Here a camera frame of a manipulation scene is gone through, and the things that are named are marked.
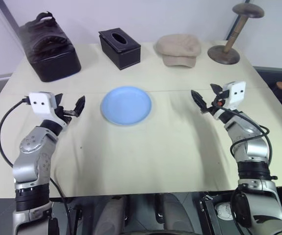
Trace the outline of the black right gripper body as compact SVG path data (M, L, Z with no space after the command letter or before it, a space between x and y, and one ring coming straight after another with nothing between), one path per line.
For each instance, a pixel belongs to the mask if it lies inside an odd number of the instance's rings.
M215 92L216 96L214 101L211 103L211 114L214 116L217 111L220 110L219 107L223 107L226 98L229 97L229 90Z

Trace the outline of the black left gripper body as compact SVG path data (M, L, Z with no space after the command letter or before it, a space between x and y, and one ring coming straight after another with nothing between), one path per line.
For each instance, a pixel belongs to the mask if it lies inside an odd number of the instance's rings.
M71 122L71 120L72 120L72 117L69 117L69 116L64 115L64 108L63 108L63 106L58 106L58 107L55 109L55 114L56 114L61 120L63 120L64 122Z

